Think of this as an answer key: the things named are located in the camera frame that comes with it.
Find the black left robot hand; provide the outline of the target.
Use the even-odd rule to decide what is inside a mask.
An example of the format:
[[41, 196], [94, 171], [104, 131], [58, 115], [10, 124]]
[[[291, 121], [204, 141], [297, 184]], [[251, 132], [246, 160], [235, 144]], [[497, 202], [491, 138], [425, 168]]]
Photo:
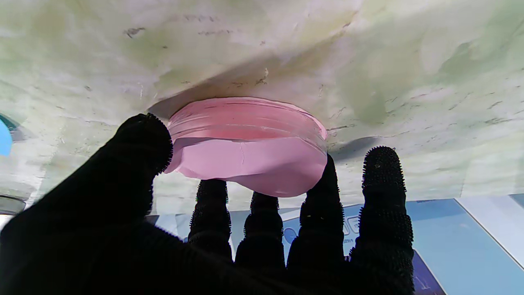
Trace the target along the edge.
[[343, 252], [333, 158], [307, 191], [284, 257], [275, 197], [254, 192], [232, 256], [223, 180], [198, 186], [188, 240], [149, 223], [154, 178], [173, 154], [151, 113], [127, 119], [68, 178], [1, 231], [2, 295], [412, 295], [413, 230], [394, 149], [363, 165], [359, 237]]

